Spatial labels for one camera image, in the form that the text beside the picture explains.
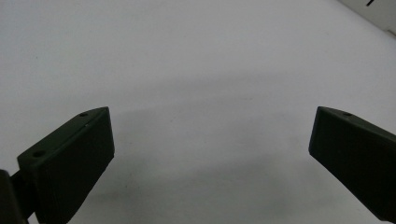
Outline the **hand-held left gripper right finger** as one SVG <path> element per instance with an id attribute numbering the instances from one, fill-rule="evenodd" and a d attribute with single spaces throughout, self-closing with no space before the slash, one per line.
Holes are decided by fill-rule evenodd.
<path id="1" fill-rule="evenodd" d="M 378 219 L 396 223 L 395 134 L 320 106 L 308 151 Z"/>

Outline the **white box with black mark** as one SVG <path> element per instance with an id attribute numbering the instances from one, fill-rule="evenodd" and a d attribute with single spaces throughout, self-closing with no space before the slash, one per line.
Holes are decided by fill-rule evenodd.
<path id="1" fill-rule="evenodd" d="M 338 0 L 355 13 L 396 37 L 396 0 Z"/>

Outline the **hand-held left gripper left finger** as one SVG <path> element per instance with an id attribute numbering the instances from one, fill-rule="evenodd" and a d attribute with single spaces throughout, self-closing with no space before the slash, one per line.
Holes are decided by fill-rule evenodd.
<path id="1" fill-rule="evenodd" d="M 66 224 L 114 158 L 108 107 L 82 112 L 18 157 L 21 174 L 33 187 L 36 217 Z"/>

